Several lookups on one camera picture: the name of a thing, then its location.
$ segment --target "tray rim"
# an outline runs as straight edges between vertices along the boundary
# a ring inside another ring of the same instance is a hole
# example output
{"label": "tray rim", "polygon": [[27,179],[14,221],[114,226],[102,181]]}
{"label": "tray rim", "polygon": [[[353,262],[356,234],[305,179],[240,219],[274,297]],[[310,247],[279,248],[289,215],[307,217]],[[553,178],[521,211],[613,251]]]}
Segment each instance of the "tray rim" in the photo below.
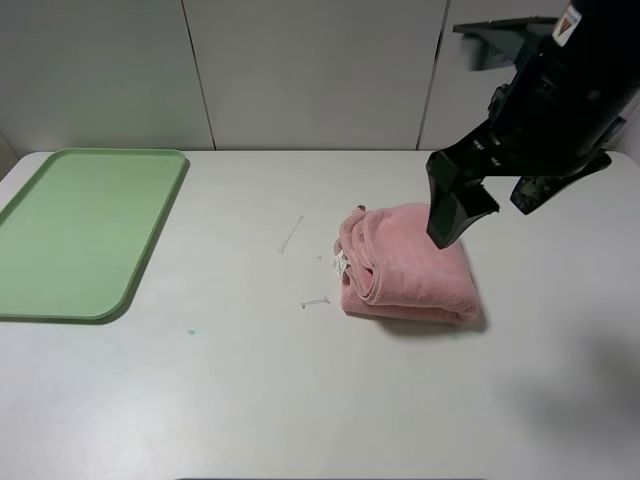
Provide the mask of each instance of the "tray rim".
{"label": "tray rim", "polygon": [[0,228],[6,218],[20,205],[26,195],[33,189],[38,181],[47,173],[51,166],[60,158],[68,154],[87,153],[87,154],[125,154],[125,155],[161,155],[174,156],[182,160],[182,165],[176,175],[176,178],[169,189],[169,194],[162,205],[161,213],[158,215],[149,238],[145,243],[140,258],[133,269],[129,283],[125,287],[122,297],[118,302],[106,312],[93,316],[62,316],[62,315],[27,315],[27,314],[8,314],[0,312],[0,322],[28,322],[28,323],[64,323],[64,324],[85,324],[85,325],[105,325],[111,323],[126,312],[129,305],[133,301],[133,297],[142,279],[142,275],[153,254],[155,244],[157,243],[160,233],[164,228],[164,224],[171,212],[173,203],[180,191],[180,187],[184,182],[187,171],[190,167],[189,159],[184,152],[175,149],[163,148],[64,148],[50,154],[47,159],[38,167],[33,175],[20,187],[16,194],[9,200],[5,207],[0,210]]}

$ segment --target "white label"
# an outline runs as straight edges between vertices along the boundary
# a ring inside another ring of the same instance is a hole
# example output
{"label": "white label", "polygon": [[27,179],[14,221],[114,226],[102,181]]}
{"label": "white label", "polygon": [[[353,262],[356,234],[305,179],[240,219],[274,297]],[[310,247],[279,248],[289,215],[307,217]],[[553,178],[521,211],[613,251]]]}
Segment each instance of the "white label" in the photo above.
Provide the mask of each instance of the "white label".
{"label": "white label", "polygon": [[340,253],[333,259],[334,270],[338,275],[342,276],[348,265],[349,260],[347,259],[347,256],[344,254],[344,251],[340,250]]}
{"label": "white label", "polygon": [[582,20],[580,12],[573,8],[573,5],[569,4],[562,14],[562,17],[558,20],[558,23],[553,27],[553,39],[558,45],[561,47],[565,46],[578,27],[580,20]]}

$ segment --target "panel seam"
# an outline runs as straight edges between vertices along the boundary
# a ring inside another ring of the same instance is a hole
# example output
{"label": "panel seam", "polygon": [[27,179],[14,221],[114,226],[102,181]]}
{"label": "panel seam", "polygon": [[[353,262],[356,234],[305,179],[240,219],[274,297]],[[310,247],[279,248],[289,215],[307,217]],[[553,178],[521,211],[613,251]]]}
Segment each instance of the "panel seam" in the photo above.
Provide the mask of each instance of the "panel seam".
{"label": "panel seam", "polygon": [[438,43],[436,44],[436,53],[433,58],[433,69],[431,70],[431,78],[429,79],[429,88],[427,89],[427,97],[425,98],[424,109],[422,110],[422,120],[420,121],[420,130],[418,131],[418,140],[416,141],[416,150],[420,150],[420,142],[422,141],[422,132],[424,131],[424,124],[427,120],[427,109],[429,108],[429,100],[431,100],[433,84],[435,83],[435,79],[436,79],[436,72],[438,70],[438,59],[440,57],[440,48],[442,47],[444,30],[447,27],[447,18],[449,17],[450,6],[451,6],[451,0],[446,0],[445,6],[444,6],[444,15],[442,16],[442,25],[440,26],[440,34],[438,35]]}
{"label": "panel seam", "polygon": [[202,103],[204,104],[204,113],[207,117],[207,123],[209,125],[209,134],[211,135],[211,143],[213,144],[213,149],[217,150],[216,140],[213,137],[213,126],[211,125],[211,117],[209,116],[209,107],[207,106],[207,99],[204,95],[204,88],[202,87],[202,77],[200,76],[200,68],[198,67],[198,59],[196,57],[196,50],[193,46],[193,36],[191,35],[191,27],[189,26],[189,18],[187,17],[187,9],[184,6],[184,0],[180,0],[180,5],[182,5],[182,13],[184,15],[184,23],[187,26],[187,33],[189,34],[189,44],[191,45],[191,54],[193,55],[193,64],[196,67],[196,75],[198,77],[198,85],[200,86],[200,95],[202,97]]}

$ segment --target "small debris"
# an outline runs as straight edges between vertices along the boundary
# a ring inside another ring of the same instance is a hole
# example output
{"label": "small debris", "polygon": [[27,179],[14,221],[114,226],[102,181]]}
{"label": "small debris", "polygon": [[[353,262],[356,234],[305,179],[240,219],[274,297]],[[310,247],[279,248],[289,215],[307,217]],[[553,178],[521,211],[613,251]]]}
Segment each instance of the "small debris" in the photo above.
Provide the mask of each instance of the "small debris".
{"label": "small debris", "polygon": [[289,234],[289,236],[285,238],[284,241],[282,242],[282,245],[280,245],[278,252],[284,253],[284,249],[287,248],[287,243],[289,243],[289,240],[291,240],[291,237],[293,237],[293,234],[295,233],[296,229],[298,228],[302,220],[304,220],[304,217],[300,216],[300,218],[298,219],[298,222],[296,223],[296,226],[293,227],[293,230],[291,230],[291,233]]}
{"label": "small debris", "polygon": [[300,306],[305,309],[307,308],[307,305],[317,305],[318,303],[326,303],[331,305],[331,302],[329,301],[329,299],[327,297],[324,297],[322,300],[311,300],[309,302],[304,302],[301,303]]}

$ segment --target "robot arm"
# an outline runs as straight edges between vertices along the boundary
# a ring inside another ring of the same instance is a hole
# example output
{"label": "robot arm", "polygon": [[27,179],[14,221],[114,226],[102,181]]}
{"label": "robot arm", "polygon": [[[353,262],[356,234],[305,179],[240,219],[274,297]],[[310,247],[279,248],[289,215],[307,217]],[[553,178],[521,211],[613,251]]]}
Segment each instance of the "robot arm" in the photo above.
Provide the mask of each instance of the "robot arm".
{"label": "robot arm", "polygon": [[487,176],[517,176],[511,201],[529,214],[563,188],[608,167],[605,142],[640,88],[640,2],[573,0],[560,19],[458,25],[485,43],[480,68],[517,73],[496,90],[489,118],[455,145],[431,154],[427,233],[451,245],[476,220],[499,210]]}

